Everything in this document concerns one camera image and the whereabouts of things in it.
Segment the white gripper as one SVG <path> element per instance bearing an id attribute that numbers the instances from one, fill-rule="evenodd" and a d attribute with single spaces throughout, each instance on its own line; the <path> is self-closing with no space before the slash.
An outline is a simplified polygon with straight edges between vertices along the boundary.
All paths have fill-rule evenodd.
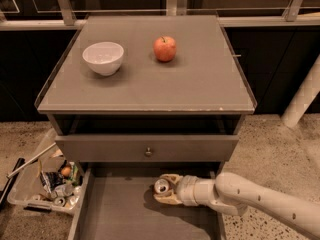
<path id="1" fill-rule="evenodd" d="M 185 206 L 210 206 L 216 201 L 213 179 L 203 179 L 196 176 L 184 176 L 178 174 L 163 174 L 160 179 L 166 179 L 170 183 L 170 189 L 176 187 L 176 193 L 169 190 L 165 193 L 154 193 L 156 201 L 169 205 Z"/>

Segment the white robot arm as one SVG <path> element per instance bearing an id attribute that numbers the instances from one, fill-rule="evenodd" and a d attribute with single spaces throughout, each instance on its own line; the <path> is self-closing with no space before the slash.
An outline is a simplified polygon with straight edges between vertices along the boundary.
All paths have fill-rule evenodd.
<path id="1" fill-rule="evenodd" d="M 204 205 L 226 215 L 242 216 L 248 206 L 279 220 L 311 240 L 320 239 L 320 205 L 257 185 L 230 172 L 215 179 L 163 174 L 154 184 L 159 203 Z"/>

